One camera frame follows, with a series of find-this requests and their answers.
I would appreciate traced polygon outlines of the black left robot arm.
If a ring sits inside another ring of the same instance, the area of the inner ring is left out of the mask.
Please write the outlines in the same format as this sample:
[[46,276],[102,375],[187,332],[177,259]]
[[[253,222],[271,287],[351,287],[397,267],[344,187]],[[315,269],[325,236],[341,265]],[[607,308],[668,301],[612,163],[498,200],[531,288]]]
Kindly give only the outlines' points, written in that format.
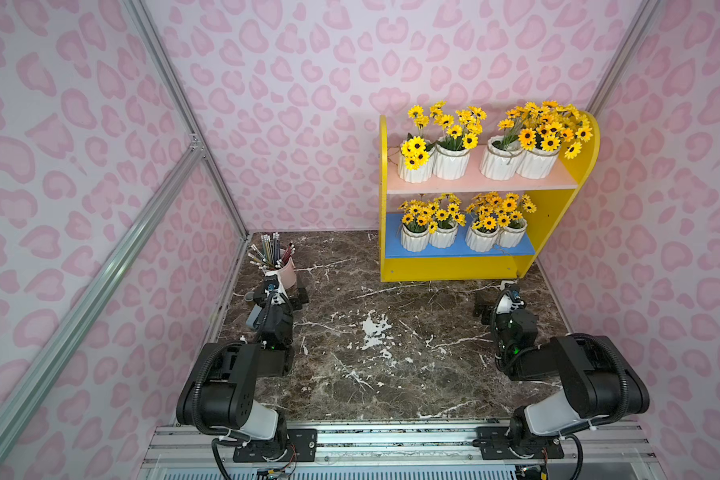
[[295,312],[309,302],[304,286],[290,296],[274,279],[253,291],[253,341],[203,345],[180,393],[176,419],[211,438],[211,451],[228,478],[221,448],[234,451],[235,462],[275,463],[296,460],[283,413],[255,399],[261,378],[287,376],[295,356]]

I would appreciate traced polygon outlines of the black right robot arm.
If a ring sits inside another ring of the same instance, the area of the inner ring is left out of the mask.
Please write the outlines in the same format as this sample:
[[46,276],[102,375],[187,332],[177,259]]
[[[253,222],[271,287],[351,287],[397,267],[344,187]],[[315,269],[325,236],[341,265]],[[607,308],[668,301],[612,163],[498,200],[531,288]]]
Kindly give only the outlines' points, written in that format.
[[476,440],[480,448],[555,458],[560,440],[648,410],[648,388],[608,337],[571,333],[539,344],[538,316],[517,285],[507,285],[494,301],[478,294],[473,315],[489,329],[495,366],[508,379],[561,382],[560,391],[516,408],[501,439]]

